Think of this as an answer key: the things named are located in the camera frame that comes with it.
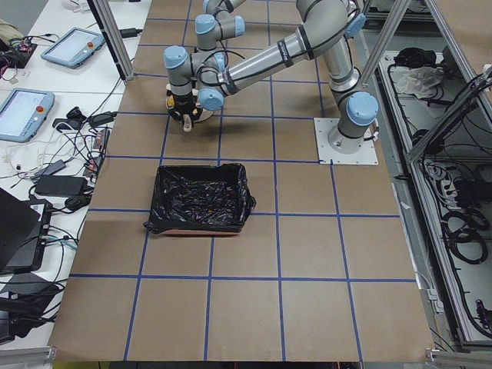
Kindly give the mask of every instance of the black plastic bag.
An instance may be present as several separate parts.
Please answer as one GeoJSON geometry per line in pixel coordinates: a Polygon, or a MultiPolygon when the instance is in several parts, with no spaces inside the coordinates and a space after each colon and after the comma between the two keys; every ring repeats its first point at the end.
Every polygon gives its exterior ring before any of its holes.
{"type": "Polygon", "coordinates": [[[151,213],[144,226],[169,230],[239,233],[256,205],[241,164],[158,168],[151,213]]]}

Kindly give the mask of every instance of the tiled tabletop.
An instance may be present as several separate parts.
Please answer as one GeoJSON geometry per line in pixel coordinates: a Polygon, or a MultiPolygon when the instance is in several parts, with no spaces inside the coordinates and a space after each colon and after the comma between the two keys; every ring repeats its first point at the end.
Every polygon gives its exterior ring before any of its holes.
{"type": "MultiPolygon", "coordinates": [[[[317,162],[312,118],[336,114],[322,63],[241,91],[190,134],[167,116],[161,55],[193,46],[200,12],[152,3],[52,335],[58,358],[422,361],[432,340],[383,155],[317,162]],[[146,232],[159,165],[230,161],[258,201],[240,235],[146,232]]],[[[227,46],[245,55],[298,22],[293,1],[238,14],[247,34],[227,46]]]]}

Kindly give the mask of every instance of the box lined with black plastic bag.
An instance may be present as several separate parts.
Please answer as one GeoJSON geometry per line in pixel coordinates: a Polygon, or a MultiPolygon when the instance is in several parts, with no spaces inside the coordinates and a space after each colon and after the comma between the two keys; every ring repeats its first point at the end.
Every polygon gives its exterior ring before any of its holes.
{"type": "Polygon", "coordinates": [[[242,164],[162,165],[144,226],[154,234],[238,234],[255,205],[242,164]]]}

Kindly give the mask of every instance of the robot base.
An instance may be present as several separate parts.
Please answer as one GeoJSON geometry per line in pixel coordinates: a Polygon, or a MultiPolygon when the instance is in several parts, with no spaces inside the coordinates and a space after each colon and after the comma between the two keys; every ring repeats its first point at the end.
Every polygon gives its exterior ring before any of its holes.
{"type": "Polygon", "coordinates": [[[317,156],[320,164],[335,165],[378,165],[376,150],[372,140],[363,141],[359,151],[354,154],[343,154],[334,150],[328,142],[328,135],[333,127],[338,124],[338,118],[315,118],[314,128],[316,130],[317,156]]]}

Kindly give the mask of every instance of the blue cap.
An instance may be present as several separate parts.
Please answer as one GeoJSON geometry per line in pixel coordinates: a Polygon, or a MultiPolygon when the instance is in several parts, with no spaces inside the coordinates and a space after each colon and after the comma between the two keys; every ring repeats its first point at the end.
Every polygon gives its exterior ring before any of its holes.
{"type": "Polygon", "coordinates": [[[206,13],[207,12],[207,7],[208,7],[208,3],[210,2],[210,0],[204,0],[203,1],[203,12],[206,13]]]}
{"type": "Polygon", "coordinates": [[[210,32],[215,28],[215,18],[210,14],[199,15],[194,20],[194,30],[197,35],[203,35],[204,33],[210,32]]]}
{"type": "Polygon", "coordinates": [[[182,46],[169,46],[164,50],[164,65],[167,69],[174,69],[186,62],[188,52],[182,46]]]}
{"type": "Polygon", "coordinates": [[[377,100],[367,92],[355,92],[348,98],[347,115],[354,124],[367,127],[376,118],[379,104],[377,100]]]}
{"type": "Polygon", "coordinates": [[[345,30],[345,35],[348,38],[354,37],[361,31],[366,25],[366,16],[364,14],[359,14],[347,27],[345,30]]]}
{"type": "Polygon", "coordinates": [[[203,109],[214,111],[224,106],[224,96],[213,88],[202,88],[198,92],[198,100],[203,109]]]}
{"type": "Polygon", "coordinates": [[[217,62],[218,70],[225,70],[225,57],[223,54],[214,54],[215,61],[217,62]]]}
{"type": "Polygon", "coordinates": [[[240,15],[236,15],[234,19],[236,21],[236,33],[234,36],[235,37],[242,36],[246,31],[246,24],[244,23],[244,19],[240,15]]]}

